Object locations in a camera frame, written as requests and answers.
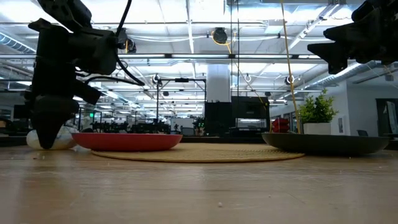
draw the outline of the woven placemat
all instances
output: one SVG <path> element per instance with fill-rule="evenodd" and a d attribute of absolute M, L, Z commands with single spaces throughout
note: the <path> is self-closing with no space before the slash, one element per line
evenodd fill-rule
<path fill-rule="evenodd" d="M 285 152 L 265 144 L 180 143 L 159 152 L 99 152 L 97 156 L 114 159 L 156 162 L 261 162 L 294 159 L 302 153 Z"/>

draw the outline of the red bowl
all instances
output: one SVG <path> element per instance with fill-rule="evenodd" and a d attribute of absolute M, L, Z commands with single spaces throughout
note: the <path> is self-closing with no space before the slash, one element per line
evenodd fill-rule
<path fill-rule="evenodd" d="M 164 151 L 176 146 L 182 138 L 177 134 L 76 133 L 73 139 L 94 151 Z"/>

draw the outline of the potted plant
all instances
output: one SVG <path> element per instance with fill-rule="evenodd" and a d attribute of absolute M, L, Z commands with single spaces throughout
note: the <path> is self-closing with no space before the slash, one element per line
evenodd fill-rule
<path fill-rule="evenodd" d="M 308 96 L 300 106 L 300 117 L 304 125 L 304 134 L 330 134 L 330 121 L 338 113 L 332 108 L 333 97 L 325 97 L 325 89 L 320 96 Z"/>

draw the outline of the white planter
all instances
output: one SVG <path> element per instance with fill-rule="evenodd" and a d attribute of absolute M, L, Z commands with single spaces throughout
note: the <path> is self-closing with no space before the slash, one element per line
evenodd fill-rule
<path fill-rule="evenodd" d="M 330 123 L 305 123 L 304 134 L 331 134 Z"/>

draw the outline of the table surface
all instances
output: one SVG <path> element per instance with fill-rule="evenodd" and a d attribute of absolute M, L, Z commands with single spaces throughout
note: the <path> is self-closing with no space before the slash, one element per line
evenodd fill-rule
<path fill-rule="evenodd" d="M 244 164 L 0 148 L 0 223 L 398 223 L 398 152 Z"/>

